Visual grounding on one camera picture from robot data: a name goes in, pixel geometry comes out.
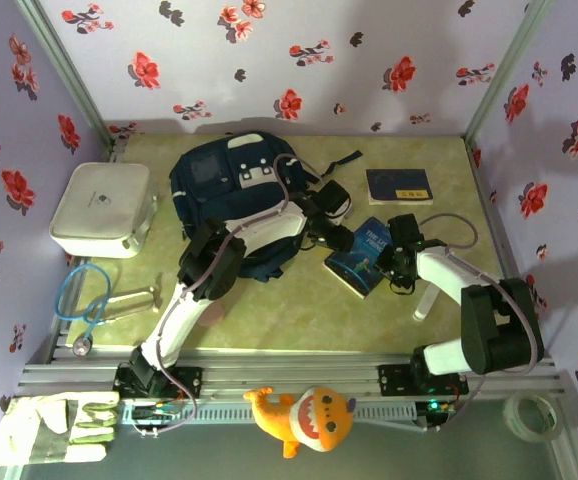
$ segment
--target tape roll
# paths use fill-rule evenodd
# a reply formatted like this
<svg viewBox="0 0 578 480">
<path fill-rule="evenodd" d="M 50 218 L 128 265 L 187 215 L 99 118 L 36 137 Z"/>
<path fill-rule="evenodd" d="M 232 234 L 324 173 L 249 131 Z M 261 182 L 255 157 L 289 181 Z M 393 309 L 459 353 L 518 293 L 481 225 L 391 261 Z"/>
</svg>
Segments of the tape roll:
<svg viewBox="0 0 578 480">
<path fill-rule="evenodd" d="M 542 393 L 518 392 L 512 395 L 505 400 L 502 416 L 509 430 L 525 442 L 540 443 L 553 440 L 560 435 L 564 425 L 564 416 L 556 401 Z M 530 425 L 529 421 L 536 417 L 539 417 L 538 420 L 531 421 Z"/>
</svg>

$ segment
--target white box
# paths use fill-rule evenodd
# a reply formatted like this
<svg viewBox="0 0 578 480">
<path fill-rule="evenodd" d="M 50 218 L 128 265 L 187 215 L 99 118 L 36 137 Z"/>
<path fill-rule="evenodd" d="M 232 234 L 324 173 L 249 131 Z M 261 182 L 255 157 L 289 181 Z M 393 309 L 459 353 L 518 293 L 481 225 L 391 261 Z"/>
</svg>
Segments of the white box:
<svg viewBox="0 0 578 480">
<path fill-rule="evenodd" d="M 50 234 L 72 255 L 129 258 L 140 252 L 157 209 L 144 165 L 83 163 L 71 175 Z"/>
</svg>

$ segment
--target plush toy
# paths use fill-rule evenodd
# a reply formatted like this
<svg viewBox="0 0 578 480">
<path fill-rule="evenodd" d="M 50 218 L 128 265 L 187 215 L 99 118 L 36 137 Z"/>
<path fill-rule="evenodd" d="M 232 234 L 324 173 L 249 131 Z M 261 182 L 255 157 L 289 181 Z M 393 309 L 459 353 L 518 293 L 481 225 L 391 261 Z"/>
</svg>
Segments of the plush toy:
<svg viewBox="0 0 578 480">
<path fill-rule="evenodd" d="M 267 401 L 271 387 L 245 393 L 258 426 L 283 442 L 283 456 L 293 458 L 303 443 L 318 452 L 328 452 L 344 440 L 353 423 L 356 400 L 348 402 L 326 387 L 313 387 L 296 402 L 292 395 L 280 395 L 280 405 Z"/>
</svg>

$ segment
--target glove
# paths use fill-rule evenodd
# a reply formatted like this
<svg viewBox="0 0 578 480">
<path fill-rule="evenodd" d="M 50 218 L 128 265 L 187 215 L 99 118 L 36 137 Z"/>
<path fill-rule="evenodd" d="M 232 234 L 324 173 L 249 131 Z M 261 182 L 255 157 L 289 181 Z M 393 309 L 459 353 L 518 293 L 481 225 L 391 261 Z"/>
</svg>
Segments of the glove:
<svg viewBox="0 0 578 480">
<path fill-rule="evenodd" d="M 0 466 L 96 462 L 115 437 L 118 392 L 71 392 L 12 400 L 0 422 Z"/>
</svg>

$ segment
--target blue book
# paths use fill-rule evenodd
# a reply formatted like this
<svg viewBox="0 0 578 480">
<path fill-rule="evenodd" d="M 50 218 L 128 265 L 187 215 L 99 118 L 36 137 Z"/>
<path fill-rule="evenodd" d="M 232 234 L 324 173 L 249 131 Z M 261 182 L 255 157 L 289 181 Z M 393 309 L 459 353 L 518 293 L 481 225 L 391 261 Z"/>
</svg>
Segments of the blue book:
<svg viewBox="0 0 578 480">
<path fill-rule="evenodd" d="M 365 298 L 383 278 L 374 265 L 385 245 L 391 245 L 389 228 L 370 217 L 354 232 L 351 251 L 332 253 L 325 259 L 325 267 Z"/>
<path fill-rule="evenodd" d="M 423 169 L 367 169 L 367 184 L 369 205 L 433 203 L 433 193 Z"/>
</svg>

